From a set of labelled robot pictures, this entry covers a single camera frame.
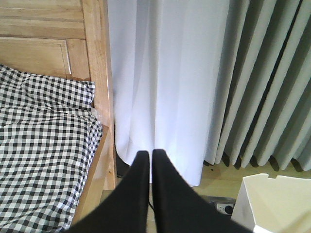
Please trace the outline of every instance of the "white cardboard box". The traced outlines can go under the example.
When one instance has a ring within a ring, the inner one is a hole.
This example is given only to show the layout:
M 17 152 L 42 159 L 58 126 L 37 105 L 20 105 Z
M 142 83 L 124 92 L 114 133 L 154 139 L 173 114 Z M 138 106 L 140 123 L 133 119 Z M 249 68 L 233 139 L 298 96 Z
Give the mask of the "white cardboard box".
M 311 179 L 243 177 L 231 219 L 255 233 L 311 233 Z

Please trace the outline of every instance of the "wooden floor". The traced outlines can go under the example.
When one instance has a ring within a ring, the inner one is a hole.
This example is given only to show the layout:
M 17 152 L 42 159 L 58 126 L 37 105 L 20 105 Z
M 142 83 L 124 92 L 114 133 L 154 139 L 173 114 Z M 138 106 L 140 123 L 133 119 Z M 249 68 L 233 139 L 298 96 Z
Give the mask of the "wooden floor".
M 252 161 L 246 168 L 241 168 L 239 165 L 229 165 L 228 161 L 223 159 L 217 165 L 203 165 L 201 184 L 193 189 L 199 195 L 231 197 L 236 199 L 242 178 L 258 173 L 267 173 L 272 178 L 275 178 L 277 175 L 311 178 L 311 171 L 302 171 L 299 164 L 295 162 L 290 163 L 286 170 L 279 170 L 275 160 L 270 160 L 265 166 L 257 166 Z M 109 193 L 109 191 L 104 191 L 102 199 Z M 150 207 L 148 209 L 147 232 L 156 233 L 154 213 Z

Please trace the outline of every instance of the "wooden bed frame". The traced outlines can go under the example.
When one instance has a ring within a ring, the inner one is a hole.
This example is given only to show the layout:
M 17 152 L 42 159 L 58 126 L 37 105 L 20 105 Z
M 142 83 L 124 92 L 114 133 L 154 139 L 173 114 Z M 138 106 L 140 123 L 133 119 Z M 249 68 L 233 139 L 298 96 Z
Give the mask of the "wooden bed frame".
M 20 71 L 94 81 L 104 135 L 73 224 L 114 189 L 116 165 L 106 0 L 0 0 L 0 63 Z

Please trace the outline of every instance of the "black and white checkered bedding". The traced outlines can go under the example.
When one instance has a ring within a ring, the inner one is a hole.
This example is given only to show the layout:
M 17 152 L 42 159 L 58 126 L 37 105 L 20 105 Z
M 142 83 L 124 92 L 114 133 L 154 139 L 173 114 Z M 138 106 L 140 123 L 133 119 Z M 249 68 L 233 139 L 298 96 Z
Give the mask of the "black and white checkered bedding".
M 0 65 L 0 232 L 67 229 L 102 136 L 93 82 Z

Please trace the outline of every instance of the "curtain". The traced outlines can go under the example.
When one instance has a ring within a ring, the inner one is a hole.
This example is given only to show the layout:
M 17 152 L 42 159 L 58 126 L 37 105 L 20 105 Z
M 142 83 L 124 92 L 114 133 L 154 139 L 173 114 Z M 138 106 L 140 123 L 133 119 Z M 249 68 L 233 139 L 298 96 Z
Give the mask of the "curtain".
M 165 149 L 190 185 L 224 151 L 308 169 L 310 3 L 108 0 L 120 158 Z
M 222 116 L 214 120 L 218 143 L 207 158 L 232 164 L 273 156 L 285 169 L 296 159 L 311 169 L 311 1 L 250 1 L 231 59 Z
M 229 1 L 109 0 L 116 149 L 165 149 L 198 185 Z

